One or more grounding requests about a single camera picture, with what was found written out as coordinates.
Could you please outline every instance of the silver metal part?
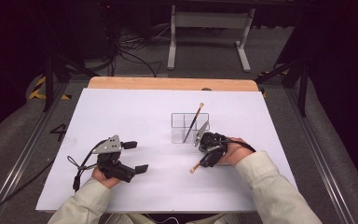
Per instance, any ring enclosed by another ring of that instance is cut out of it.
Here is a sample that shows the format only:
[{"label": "silver metal part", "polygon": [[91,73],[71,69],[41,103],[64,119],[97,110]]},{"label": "silver metal part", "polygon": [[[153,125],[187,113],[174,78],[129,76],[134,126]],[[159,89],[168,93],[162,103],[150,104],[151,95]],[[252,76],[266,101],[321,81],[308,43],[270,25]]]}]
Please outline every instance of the silver metal part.
[{"label": "silver metal part", "polygon": [[196,147],[196,146],[200,143],[201,138],[202,138],[202,136],[204,135],[205,130],[206,130],[206,128],[208,127],[208,125],[209,125],[209,122],[206,121],[206,122],[202,125],[202,127],[199,129],[199,131],[197,132],[196,142],[194,143],[194,147]]},{"label": "silver metal part", "polygon": [[220,146],[209,147],[206,151],[207,151],[207,152],[212,152],[213,150],[216,150],[216,149],[218,149],[218,148],[220,148]]},{"label": "silver metal part", "polygon": [[106,139],[102,144],[92,150],[92,154],[103,154],[111,152],[120,152],[122,149],[120,139],[115,134],[113,137]]}]

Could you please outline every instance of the clear plastic box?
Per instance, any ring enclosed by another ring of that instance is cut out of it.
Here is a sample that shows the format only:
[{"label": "clear plastic box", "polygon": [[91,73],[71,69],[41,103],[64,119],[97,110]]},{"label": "clear plastic box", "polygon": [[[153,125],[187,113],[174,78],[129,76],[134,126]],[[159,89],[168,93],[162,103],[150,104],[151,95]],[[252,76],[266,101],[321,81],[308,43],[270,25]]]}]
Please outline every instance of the clear plastic box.
[{"label": "clear plastic box", "polygon": [[171,114],[171,126],[172,126],[172,143],[194,143],[196,141],[196,135],[202,125],[209,121],[208,113],[199,113],[193,127],[191,127],[190,133],[186,138],[188,130],[191,126],[196,113],[172,113]]}]

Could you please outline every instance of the yellow tape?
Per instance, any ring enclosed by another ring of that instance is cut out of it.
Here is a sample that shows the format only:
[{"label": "yellow tape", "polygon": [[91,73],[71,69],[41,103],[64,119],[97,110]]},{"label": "yellow tape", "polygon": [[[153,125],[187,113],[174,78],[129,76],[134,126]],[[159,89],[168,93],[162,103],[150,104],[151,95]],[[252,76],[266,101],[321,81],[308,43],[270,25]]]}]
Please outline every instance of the yellow tape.
[{"label": "yellow tape", "polygon": [[[30,96],[28,97],[28,99],[42,99],[42,100],[46,100],[46,95],[45,94],[39,94],[39,90],[40,88],[43,86],[43,83],[45,83],[46,81],[46,77],[42,76],[41,78],[39,78],[39,80],[37,81],[36,85],[34,86],[34,91],[30,94]],[[62,100],[70,100],[72,98],[72,95],[63,95],[62,96]]]}]

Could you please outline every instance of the sleeve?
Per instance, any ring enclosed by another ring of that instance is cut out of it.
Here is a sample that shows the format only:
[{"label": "sleeve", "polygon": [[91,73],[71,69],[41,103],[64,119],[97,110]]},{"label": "sleeve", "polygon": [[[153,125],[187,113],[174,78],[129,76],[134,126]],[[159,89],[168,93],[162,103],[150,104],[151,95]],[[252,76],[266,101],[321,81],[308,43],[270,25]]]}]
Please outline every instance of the sleeve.
[{"label": "sleeve", "polygon": [[265,151],[245,157],[235,168],[251,188],[263,223],[322,223]]},{"label": "sleeve", "polygon": [[111,199],[112,190],[90,178],[51,217],[50,223],[97,224]]}]

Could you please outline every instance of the person's right hand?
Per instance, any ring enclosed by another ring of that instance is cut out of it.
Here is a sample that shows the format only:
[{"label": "person's right hand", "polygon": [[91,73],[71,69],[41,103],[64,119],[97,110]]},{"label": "person's right hand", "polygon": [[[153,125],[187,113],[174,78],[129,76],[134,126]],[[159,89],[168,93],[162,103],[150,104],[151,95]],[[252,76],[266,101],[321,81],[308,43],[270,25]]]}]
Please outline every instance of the person's right hand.
[{"label": "person's right hand", "polygon": [[[228,139],[246,143],[241,138],[229,137]],[[253,153],[252,150],[237,143],[227,143],[227,147],[227,153],[220,159],[218,163],[229,163],[231,165],[236,165],[240,160]]]}]

